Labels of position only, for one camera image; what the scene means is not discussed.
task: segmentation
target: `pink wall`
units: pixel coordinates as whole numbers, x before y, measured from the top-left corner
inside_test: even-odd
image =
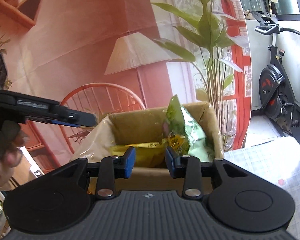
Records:
[[[117,38],[128,32],[159,37],[149,0],[42,0],[29,31],[1,13],[0,25],[11,38],[4,59],[12,90],[58,101],[92,82],[119,84],[141,97],[136,70],[108,76],[104,72]],[[165,63],[139,70],[148,107],[166,106],[172,92]],[[59,127],[38,128],[65,163],[69,151]]]

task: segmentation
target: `tablecloth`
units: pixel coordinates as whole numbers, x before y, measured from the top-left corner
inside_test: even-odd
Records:
[[[225,153],[225,159],[288,191],[296,211],[287,231],[300,240],[300,145],[293,137]]]

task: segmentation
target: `green snack bag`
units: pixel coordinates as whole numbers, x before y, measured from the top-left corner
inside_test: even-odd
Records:
[[[180,105],[178,96],[171,98],[164,127],[164,135],[178,155],[191,155],[201,162],[212,162],[214,152],[207,147],[207,137],[198,122]]]

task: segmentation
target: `lampshade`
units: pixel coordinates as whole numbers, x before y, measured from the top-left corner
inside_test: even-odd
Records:
[[[133,33],[117,39],[105,75],[176,58],[143,34]]]

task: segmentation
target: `silver screw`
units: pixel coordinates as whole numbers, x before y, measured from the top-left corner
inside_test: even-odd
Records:
[[[201,191],[196,188],[189,188],[185,191],[185,194],[189,197],[198,197],[201,194]]]
[[[102,188],[98,190],[98,195],[101,197],[110,197],[113,195],[113,191],[108,188]]]

